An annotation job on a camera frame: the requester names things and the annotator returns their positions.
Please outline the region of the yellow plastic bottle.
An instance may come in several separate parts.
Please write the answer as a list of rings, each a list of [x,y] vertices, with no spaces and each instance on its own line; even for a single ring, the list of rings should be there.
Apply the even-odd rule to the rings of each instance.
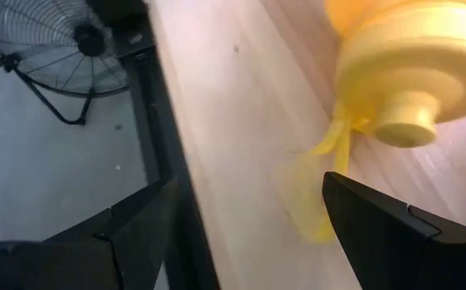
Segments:
[[[352,135],[398,148],[435,141],[435,128],[466,116],[466,0],[324,0],[341,37],[336,101],[321,141],[301,154],[282,195],[301,237],[331,240],[319,199],[319,164],[346,174]]]

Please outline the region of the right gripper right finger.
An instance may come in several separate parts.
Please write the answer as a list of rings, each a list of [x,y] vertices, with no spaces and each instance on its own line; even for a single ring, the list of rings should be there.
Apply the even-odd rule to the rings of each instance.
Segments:
[[[466,226],[336,172],[322,193],[363,290],[466,290]]]

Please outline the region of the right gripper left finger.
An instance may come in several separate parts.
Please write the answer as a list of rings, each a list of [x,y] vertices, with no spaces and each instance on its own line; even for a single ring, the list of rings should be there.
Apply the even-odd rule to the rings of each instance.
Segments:
[[[42,242],[0,242],[0,290],[153,290],[177,181],[156,181]]]

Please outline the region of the black floor fan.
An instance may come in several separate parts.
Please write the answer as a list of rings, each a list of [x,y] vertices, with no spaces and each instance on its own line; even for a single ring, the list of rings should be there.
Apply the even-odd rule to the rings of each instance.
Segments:
[[[128,88],[112,31],[85,0],[0,0],[0,68],[65,124],[83,126],[93,99]],[[84,99],[78,118],[66,119],[41,89]]]

